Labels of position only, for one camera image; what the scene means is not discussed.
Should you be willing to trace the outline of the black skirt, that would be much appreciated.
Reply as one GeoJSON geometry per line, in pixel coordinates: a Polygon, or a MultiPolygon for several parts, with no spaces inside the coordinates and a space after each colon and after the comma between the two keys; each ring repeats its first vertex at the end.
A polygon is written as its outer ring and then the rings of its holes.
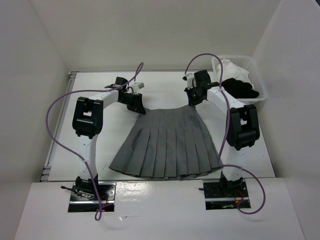
{"type": "Polygon", "coordinates": [[[255,99],[260,93],[253,89],[248,82],[243,82],[234,78],[229,78],[221,83],[222,87],[236,99],[255,99]]]}

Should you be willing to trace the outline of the grey pleated skirt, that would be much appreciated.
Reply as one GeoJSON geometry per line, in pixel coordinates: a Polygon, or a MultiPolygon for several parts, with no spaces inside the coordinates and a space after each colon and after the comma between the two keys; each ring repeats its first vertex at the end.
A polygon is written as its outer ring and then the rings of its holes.
{"type": "Polygon", "coordinates": [[[211,134],[195,107],[140,114],[109,168],[149,180],[208,175],[221,167],[211,134]]]}

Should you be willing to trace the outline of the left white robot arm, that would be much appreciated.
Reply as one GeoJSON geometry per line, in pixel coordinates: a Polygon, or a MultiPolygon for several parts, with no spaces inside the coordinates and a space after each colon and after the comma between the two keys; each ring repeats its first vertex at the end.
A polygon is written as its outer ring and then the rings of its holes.
{"type": "Polygon", "coordinates": [[[79,143],[79,155],[84,163],[75,180],[75,190],[81,192],[88,200],[98,197],[98,172],[96,167],[96,144],[104,122],[104,110],[113,103],[126,105],[131,112],[146,114],[140,89],[142,82],[129,81],[117,77],[114,84],[108,85],[101,92],[91,97],[79,97],[76,101],[72,128],[79,143]]]}

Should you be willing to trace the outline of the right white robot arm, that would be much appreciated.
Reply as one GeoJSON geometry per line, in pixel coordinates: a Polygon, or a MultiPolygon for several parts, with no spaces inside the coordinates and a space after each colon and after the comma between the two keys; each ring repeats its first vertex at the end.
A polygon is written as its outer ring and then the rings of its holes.
{"type": "Polygon", "coordinates": [[[241,167],[232,163],[223,164],[221,156],[225,144],[234,148],[233,156],[237,151],[245,147],[252,147],[260,138],[260,128],[257,109],[252,104],[245,105],[230,95],[222,86],[222,83],[212,82],[209,73],[201,70],[195,73],[185,73],[186,81],[184,91],[188,97],[188,104],[192,107],[204,100],[214,104],[225,114],[225,133],[218,152],[218,163],[222,168],[241,167]]]}

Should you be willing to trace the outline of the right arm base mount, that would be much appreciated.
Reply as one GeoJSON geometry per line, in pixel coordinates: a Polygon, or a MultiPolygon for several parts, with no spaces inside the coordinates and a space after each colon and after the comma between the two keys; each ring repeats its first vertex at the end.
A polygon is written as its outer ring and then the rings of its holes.
{"type": "Polygon", "coordinates": [[[205,209],[208,210],[230,210],[250,209],[251,203],[247,185],[244,180],[236,181],[235,185],[227,186],[222,180],[203,181],[198,188],[204,195],[205,209]]]}

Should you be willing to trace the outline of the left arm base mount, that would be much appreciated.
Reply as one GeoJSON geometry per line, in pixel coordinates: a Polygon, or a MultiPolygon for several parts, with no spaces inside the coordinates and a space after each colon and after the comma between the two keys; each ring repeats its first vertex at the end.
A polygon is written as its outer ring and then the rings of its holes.
{"type": "MultiPolygon", "coordinates": [[[[94,193],[76,190],[75,183],[72,187],[61,186],[60,188],[70,192],[69,213],[89,213],[96,212],[99,209],[98,197],[94,193]]],[[[102,212],[114,212],[116,183],[101,181],[98,183],[97,189],[102,204],[102,212]]]]}

